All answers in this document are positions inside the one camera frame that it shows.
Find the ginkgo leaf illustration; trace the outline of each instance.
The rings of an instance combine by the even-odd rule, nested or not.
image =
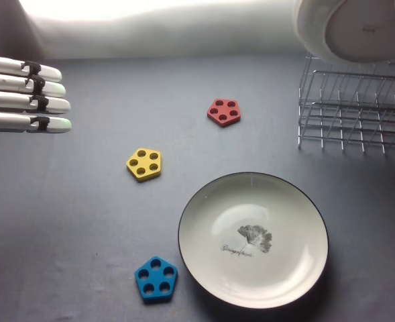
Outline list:
[[[272,240],[272,234],[259,225],[246,225],[241,226],[238,230],[243,237],[246,238],[247,243],[254,245],[263,253],[269,252]]]

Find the white round object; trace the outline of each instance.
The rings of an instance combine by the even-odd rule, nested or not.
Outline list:
[[[178,229],[185,266],[211,294],[268,309],[312,288],[327,261],[324,221],[298,188],[268,174],[223,176],[199,190]]]
[[[298,0],[293,22],[306,49],[324,60],[395,58],[394,0]]]

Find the gray table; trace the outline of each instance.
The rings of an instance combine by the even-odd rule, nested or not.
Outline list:
[[[73,130],[0,133],[0,322],[395,321],[395,154],[297,143],[295,56],[51,62]],[[237,99],[240,123],[206,117]],[[138,184],[125,161],[163,153]],[[303,298],[272,311],[229,306],[181,262],[182,210],[207,182],[267,172],[302,189],[327,224],[329,261]],[[133,272],[159,255],[179,269],[171,303],[144,306]]]

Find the pentagon block with holes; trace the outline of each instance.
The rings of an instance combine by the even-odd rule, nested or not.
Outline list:
[[[233,99],[215,99],[207,115],[219,126],[229,126],[240,121],[239,104]]]
[[[137,181],[145,181],[162,173],[162,154],[149,149],[137,149],[127,161],[127,168]]]
[[[135,277],[145,303],[166,302],[172,298],[178,270],[154,256],[135,272]]]

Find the wire rack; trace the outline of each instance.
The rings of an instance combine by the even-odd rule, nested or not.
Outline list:
[[[314,139],[344,151],[395,150],[395,60],[333,65],[308,54],[299,88],[298,147]]]

